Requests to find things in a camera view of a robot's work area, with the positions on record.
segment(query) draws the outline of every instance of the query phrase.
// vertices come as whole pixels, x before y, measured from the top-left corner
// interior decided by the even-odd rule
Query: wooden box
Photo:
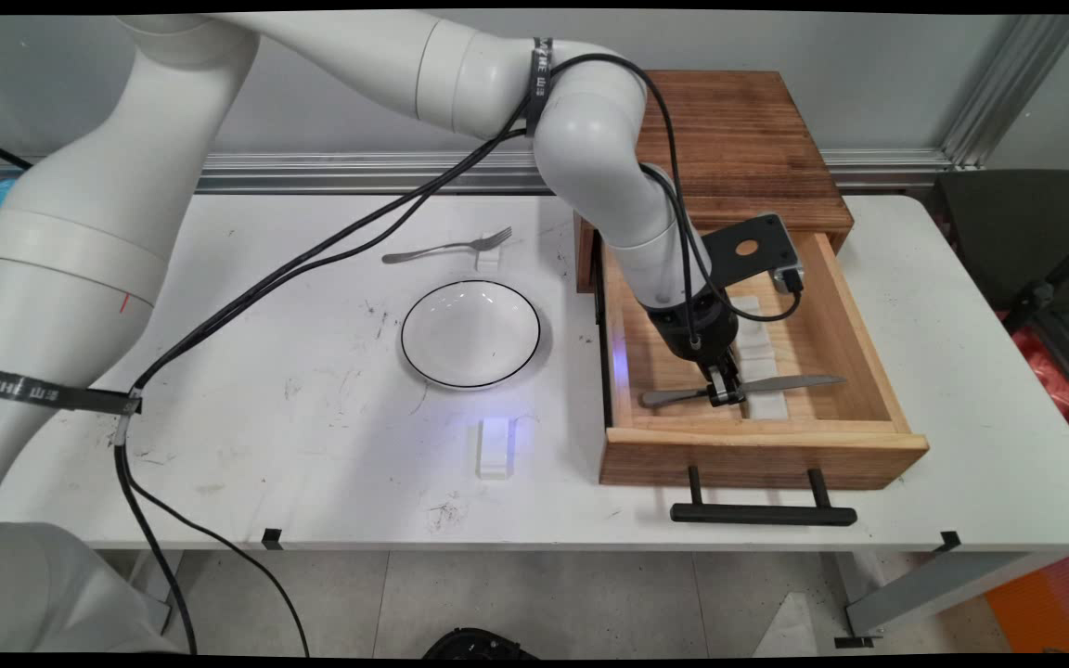
[[[696,465],[704,485],[806,488],[806,469],[819,467],[828,488],[879,490],[925,455],[926,439],[910,433],[826,234],[791,236],[805,290],[792,316],[766,325],[777,374],[833,373],[848,383],[787,390],[788,419],[745,419],[741,405],[712,407],[704,399],[639,405],[646,390],[699,388],[703,376],[667,349],[598,244],[608,407],[601,483],[686,485],[687,466]],[[766,274],[728,291],[756,295],[761,313],[780,313],[792,299]]]

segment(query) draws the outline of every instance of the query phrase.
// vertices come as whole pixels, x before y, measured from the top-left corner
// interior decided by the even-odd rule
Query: white foam block
[[[513,472],[513,461],[510,460],[510,420],[483,419],[481,445],[476,456],[476,473],[483,481],[505,481]]]
[[[501,246],[476,253],[476,269],[481,274],[496,274],[499,266],[501,266]]]
[[[760,301],[754,295],[733,297],[733,306],[745,313],[760,315]],[[777,375],[777,357],[770,341],[770,333],[763,322],[738,317],[737,339],[733,339],[733,356],[737,367],[746,384]],[[786,419],[786,397],[777,392],[750,392],[745,397],[745,418]]]

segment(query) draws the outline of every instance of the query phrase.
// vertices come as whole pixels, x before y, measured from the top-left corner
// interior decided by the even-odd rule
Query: black rim
[[[461,283],[490,283],[490,284],[496,284],[497,288],[505,288],[506,291],[513,292],[518,297],[522,297],[523,301],[526,301],[527,307],[529,307],[531,309],[531,313],[533,313],[533,315],[534,315],[534,345],[531,346],[531,354],[527,355],[526,359],[523,360],[523,362],[521,364],[517,364],[517,369],[514,369],[513,371],[511,371],[510,373],[508,373],[508,375],[505,375],[505,376],[501,376],[501,377],[497,377],[496,380],[489,380],[487,384],[479,384],[479,385],[447,384],[447,382],[440,380],[440,379],[438,379],[438,377],[429,376],[427,373],[424,373],[423,370],[419,368],[419,364],[415,363],[415,360],[413,360],[412,356],[407,355],[407,352],[406,352],[406,337],[404,337],[404,333],[406,333],[406,323],[410,322],[410,320],[412,320],[412,312],[415,312],[415,307],[419,306],[420,301],[423,301],[423,299],[428,299],[428,297],[432,296],[433,292],[439,292],[439,291],[443,291],[443,289],[445,289],[445,288],[450,288],[450,286],[453,286],[453,284],[461,284]],[[506,377],[513,376],[518,371],[522,371],[522,369],[526,369],[526,364],[530,363],[531,359],[534,359],[534,354],[536,354],[536,352],[538,352],[538,345],[539,345],[539,343],[543,341],[543,321],[539,320],[538,309],[536,309],[534,305],[532,305],[531,301],[526,298],[526,295],[523,295],[518,291],[514,291],[514,289],[510,288],[509,284],[497,283],[496,280],[484,280],[484,279],[480,279],[480,278],[466,278],[464,280],[453,280],[453,282],[451,282],[451,283],[441,284],[438,288],[434,288],[427,295],[419,297],[419,299],[416,299],[415,304],[412,305],[412,308],[407,309],[406,317],[403,317],[403,328],[399,330],[398,339],[399,339],[399,345],[403,347],[403,356],[404,356],[404,358],[406,358],[406,362],[412,366],[412,369],[415,369],[416,371],[418,371],[420,376],[427,377],[428,380],[432,380],[435,384],[445,385],[447,388],[458,388],[458,389],[462,389],[462,390],[471,390],[471,389],[475,389],[475,388],[489,388],[490,385],[500,384],[501,380],[506,379]]]

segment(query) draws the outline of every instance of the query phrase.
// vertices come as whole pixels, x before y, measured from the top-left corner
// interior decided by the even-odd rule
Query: white table
[[[386,201],[197,196],[148,330],[96,386],[126,388],[226,300]],[[846,201],[856,226],[840,265],[912,431],[932,446],[884,491],[832,492],[833,503],[856,509],[852,527],[672,524],[667,509],[686,500],[685,488],[599,485],[593,296],[573,290],[572,212],[533,196],[433,198],[372,252],[260,301],[149,385],[130,428],[131,468],[154,495],[239,545],[280,529],[285,549],[929,552],[955,531],[962,545],[932,562],[947,571],[946,580],[932,572],[932,586],[962,578],[951,589],[960,595],[1065,557],[1069,426],[924,208],[896,196]],[[551,337],[533,367],[499,389],[427,386],[398,352],[399,323],[437,284],[482,275],[467,253],[391,266],[378,258],[506,224],[514,239],[499,270],[483,276],[526,293]],[[517,420],[516,472],[505,482],[475,475],[475,429],[489,416]],[[0,522],[57,524],[95,548],[143,548],[107,448],[113,425],[92,414],[52,419],[7,475]],[[721,488],[706,500],[803,504],[810,494]],[[154,509],[149,519],[167,549],[217,546]],[[988,561],[967,561],[975,553]],[[853,617],[861,606],[856,633],[899,618],[894,609],[945,601],[909,579],[928,568],[882,589],[902,589],[898,603],[858,591],[849,608]]]

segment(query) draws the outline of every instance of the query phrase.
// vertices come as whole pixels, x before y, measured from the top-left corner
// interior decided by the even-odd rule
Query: table leg
[[[846,608],[849,627],[865,637],[936,615],[1066,557],[1069,553],[947,552],[888,584],[880,582],[876,558],[867,554],[842,553],[837,562],[852,602]]]

